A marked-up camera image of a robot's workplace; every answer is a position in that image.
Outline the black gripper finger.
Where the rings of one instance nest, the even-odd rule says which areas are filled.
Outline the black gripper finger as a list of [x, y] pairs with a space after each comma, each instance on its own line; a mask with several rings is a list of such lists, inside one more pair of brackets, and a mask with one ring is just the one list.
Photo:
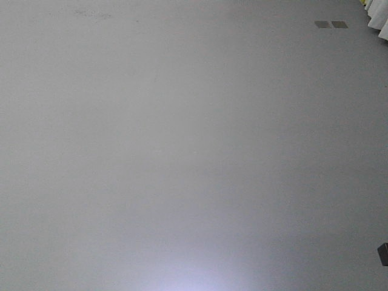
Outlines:
[[377, 248], [382, 266], [388, 266], [388, 243], [384, 242]]

